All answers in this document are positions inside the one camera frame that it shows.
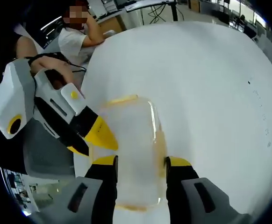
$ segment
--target floor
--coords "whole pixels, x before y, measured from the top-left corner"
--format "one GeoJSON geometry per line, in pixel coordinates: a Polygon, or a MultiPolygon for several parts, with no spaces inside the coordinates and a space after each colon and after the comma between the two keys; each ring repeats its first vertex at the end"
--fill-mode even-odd
{"type": "MultiPolygon", "coordinates": [[[[159,14],[163,6],[156,6],[155,8],[157,9],[157,13],[159,14]]],[[[141,11],[143,13],[143,21],[144,25],[149,25],[150,23],[163,23],[163,22],[171,22],[173,21],[172,19],[172,10],[171,7],[166,5],[160,14],[160,17],[157,21],[154,20],[154,14],[152,12],[151,7],[143,8],[143,9],[138,9],[136,11],[127,13],[122,15],[122,19],[124,24],[126,25],[127,29],[135,28],[142,26],[142,18],[141,18],[141,11]]],[[[188,8],[187,5],[177,5],[177,13],[178,13],[178,21],[202,21],[202,22],[209,22],[209,23],[214,23],[214,24],[220,24],[223,26],[228,26],[227,24],[219,21],[217,18],[210,16],[210,15],[204,15],[200,13],[196,13],[188,8]]]]}

